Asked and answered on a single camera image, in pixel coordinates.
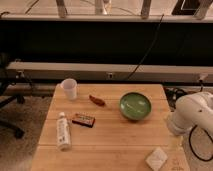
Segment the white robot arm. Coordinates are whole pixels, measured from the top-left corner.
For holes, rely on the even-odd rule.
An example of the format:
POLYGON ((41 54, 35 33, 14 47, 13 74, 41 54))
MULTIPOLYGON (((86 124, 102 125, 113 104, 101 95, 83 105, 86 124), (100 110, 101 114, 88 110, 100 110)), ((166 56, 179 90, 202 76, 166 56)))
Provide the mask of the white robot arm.
POLYGON ((198 125, 213 135, 213 94, 198 92, 180 97, 176 109, 167 119, 167 127, 175 136, 188 132, 198 125))

